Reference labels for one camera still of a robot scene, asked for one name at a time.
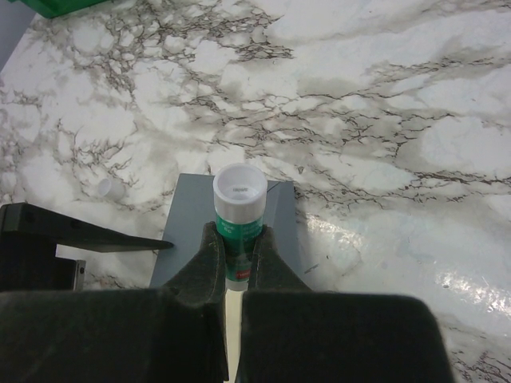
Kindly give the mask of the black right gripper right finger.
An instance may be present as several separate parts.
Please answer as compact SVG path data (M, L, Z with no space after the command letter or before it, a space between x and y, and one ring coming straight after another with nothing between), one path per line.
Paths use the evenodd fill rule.
M438 323L421 300L318 292L265 227L242 298L239 382L451 382Z

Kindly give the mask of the green white glue stick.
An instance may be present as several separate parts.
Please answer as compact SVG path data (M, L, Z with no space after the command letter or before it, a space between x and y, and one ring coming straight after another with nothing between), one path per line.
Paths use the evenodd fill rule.
M213 179L216 229L226 251L226 283L230 290L248 288L249 258L263 230L267 179L250 164L231 164Z

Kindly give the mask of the beige letter paper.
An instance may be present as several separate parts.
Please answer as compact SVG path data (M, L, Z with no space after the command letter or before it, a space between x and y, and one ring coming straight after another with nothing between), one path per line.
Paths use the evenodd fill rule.
M240 327L242 291L227 290L226 293L226 338L228 349L229 381L234 382L240 358Z

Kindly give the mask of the white glue stick cap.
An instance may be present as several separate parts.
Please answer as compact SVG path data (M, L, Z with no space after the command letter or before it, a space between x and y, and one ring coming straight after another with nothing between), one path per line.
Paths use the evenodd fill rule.
M103 179L97 185L97 192L102 198L118 201L125 195L125 187L118 180Z

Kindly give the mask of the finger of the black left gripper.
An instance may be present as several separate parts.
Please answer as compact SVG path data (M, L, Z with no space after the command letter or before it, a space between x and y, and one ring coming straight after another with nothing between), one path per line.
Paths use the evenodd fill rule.
M1 290L76 290L85 262L58 258L57 246L99 253L153 251L173 247L126 235L29 203L1 206Z

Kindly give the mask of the grey envelope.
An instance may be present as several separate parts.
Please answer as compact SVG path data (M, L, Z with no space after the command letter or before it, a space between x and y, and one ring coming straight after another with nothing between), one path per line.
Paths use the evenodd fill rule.
M182 173L168 212L163 239L173 247L156 257L149 285L163 286L199 250L203 227L216 219L213 177ZM291 181L267 182L267 202L263 222L274 231L277 250L283 261L300 277L305 275L303 251L299 245L295 189Z

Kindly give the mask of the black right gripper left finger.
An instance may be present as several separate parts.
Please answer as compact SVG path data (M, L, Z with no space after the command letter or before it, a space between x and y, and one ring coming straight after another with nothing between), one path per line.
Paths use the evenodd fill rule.
M207 223L161 287L2 294L2 381L226 381L224 260Z

